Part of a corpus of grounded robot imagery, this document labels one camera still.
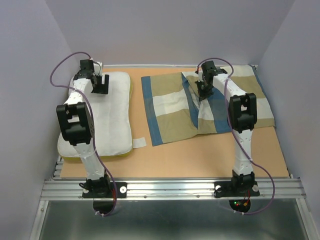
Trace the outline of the blue beige white plaid pillowcase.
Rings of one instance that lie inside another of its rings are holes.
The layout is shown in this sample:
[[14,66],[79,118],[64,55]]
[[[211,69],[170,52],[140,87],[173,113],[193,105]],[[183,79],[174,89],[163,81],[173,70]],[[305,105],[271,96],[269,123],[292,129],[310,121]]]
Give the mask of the blue beige white plaid pillowcase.
[[[231,81],[257,97],[255,128],[274,127],[275,119],[257,72],[252,65],[225,66]],[[196,135],[230,132],[225,99],[219,89],[200,101],[194,71],[141,78],[144,108],[153,146],[177,142]]]

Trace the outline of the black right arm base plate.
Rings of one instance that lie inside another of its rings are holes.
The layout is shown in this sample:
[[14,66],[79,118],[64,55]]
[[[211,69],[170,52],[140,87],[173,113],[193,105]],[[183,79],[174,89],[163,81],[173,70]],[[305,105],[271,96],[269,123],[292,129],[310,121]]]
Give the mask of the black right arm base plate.
[[215,198],[237,198],[244,196],[258,197],[260,191],[257,181],[254,184],[240,187],[233,187],[231,181],[219,181],[214,184]]

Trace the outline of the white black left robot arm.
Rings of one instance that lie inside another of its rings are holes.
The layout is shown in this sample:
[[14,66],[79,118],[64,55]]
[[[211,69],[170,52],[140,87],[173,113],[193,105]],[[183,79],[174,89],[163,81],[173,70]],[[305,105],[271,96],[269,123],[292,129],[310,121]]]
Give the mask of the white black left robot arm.
[[62,138],[75,149],[86,170],[86,180],[79,186],[84,198],[112,194],[110,178],[98,158],[94,144],[95,124],[92,108],[85,93],[108,93],[108,80],[103,80],[102,63],[92,59],[80,61],[80,69],[71,80],[66,102],[56,107]]

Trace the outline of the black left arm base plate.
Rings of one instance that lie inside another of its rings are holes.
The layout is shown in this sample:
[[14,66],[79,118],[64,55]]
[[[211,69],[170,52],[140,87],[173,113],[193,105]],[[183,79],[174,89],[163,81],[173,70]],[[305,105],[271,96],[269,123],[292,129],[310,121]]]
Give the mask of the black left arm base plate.
[[[127,186],[128,184],[124,181],[116,182],[116,189],[117,189],[117,198],[118,199],[125,199],[127,197]],[[86,189],[82,190],[82,198],[84,199],[111,199],[113,198],[113,190],[114,185],[113,183],[110,184],[109,188],[102,188],[98,190],[98,192],[88,191]]]

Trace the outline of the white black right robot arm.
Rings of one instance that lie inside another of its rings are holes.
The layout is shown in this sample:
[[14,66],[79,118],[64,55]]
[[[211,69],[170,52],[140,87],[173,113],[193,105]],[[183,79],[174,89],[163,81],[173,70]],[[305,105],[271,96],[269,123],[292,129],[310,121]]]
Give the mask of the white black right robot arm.
[[199,100],[210,97],[214,90],[219,90],[226,106],[227,123],[235,140],[235,162],[232,177],[229,181],[222,181],[216,186],[214,196],[237,197],[250,193],[255,182],[252,167],[251,140],[253,129],[257,123],[257,97],[254,93],[247,93],[231,80],[231,73],[215,66],[216,58],[208,58],[198,64],[195,73]]

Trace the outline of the white pillow yellow edge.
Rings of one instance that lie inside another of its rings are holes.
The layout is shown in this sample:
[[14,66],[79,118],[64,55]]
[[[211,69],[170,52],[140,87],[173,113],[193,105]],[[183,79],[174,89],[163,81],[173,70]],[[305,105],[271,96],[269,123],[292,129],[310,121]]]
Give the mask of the white pillow yellow edge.
[[109,75],[108,94],[85,94],[93,110],[96,149],[103,161],[125,157],[133,149],[130,76],[121,71],[106,74]]

